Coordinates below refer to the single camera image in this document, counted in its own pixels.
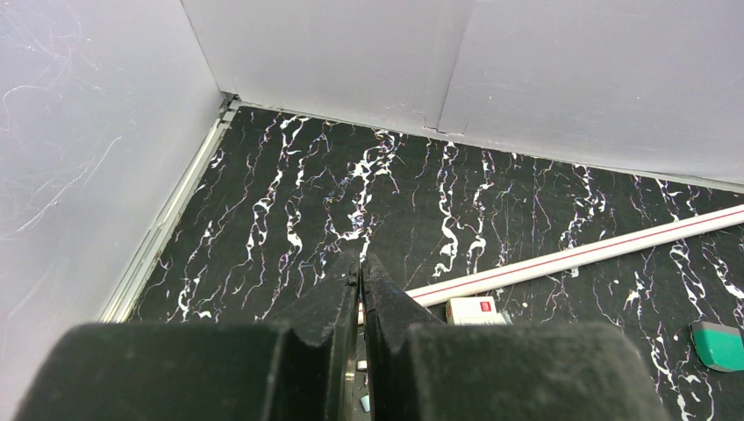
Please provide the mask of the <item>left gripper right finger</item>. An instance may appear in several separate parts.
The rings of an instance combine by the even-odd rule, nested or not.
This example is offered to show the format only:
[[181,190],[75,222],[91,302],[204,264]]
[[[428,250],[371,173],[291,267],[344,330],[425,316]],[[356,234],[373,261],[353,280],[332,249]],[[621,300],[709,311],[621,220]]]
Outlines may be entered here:
[[375,420],[668,418],[635,346],[612,325],[448,325],[373,254],[360,282]]

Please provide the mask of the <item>white PVC pipe frame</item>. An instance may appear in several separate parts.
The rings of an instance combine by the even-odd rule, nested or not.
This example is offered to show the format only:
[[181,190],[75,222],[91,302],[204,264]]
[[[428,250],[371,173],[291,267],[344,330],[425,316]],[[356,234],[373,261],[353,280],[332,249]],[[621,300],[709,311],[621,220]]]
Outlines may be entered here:
[[451,298],[474,296],[742,223],[743,206],[740,204],[477,274],[465,275],[450,281],[411,289],[406,294],[418,304],[429,307],[444,303]]

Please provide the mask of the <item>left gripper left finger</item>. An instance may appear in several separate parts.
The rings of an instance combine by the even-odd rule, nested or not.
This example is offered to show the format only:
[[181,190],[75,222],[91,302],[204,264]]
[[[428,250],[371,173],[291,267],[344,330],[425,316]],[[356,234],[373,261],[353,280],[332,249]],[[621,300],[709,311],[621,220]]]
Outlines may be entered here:
[[65,333],[19,420],[348,420],[359,257],[261,322],[99,323]]

